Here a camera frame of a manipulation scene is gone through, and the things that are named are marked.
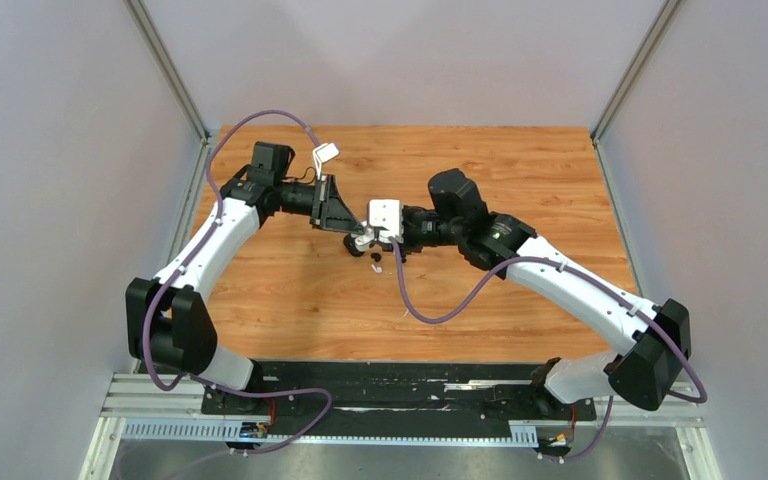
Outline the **white earbud charging case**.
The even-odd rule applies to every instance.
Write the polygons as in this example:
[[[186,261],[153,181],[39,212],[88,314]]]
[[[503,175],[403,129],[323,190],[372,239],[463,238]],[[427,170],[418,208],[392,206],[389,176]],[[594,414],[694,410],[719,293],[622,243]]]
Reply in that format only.
[[[367,226],[363,234],[353,237],[353,246],[361,254],[368,251],[377,240],[377,232],[373,227]]]

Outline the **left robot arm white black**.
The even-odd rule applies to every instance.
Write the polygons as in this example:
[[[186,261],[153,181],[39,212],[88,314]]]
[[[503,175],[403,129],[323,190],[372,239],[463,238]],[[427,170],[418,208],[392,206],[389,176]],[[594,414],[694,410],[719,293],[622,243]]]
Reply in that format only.
[[[207,301],[237,251],[277,212],[305,216],[315,229],[362,233],[335,176],[322,171],[338,154],[333,143],[315,147],[315,177],[307,184],[287,175],[295,157],[291,147],[257,142],[250,163],[220,188],[218,201],[184,249],[154,277],[128,285],[129,353],[146,364],[229,387],[228,400],[239,411],[258,411],[267,390],[255,379],[259,366],[220,345]]]

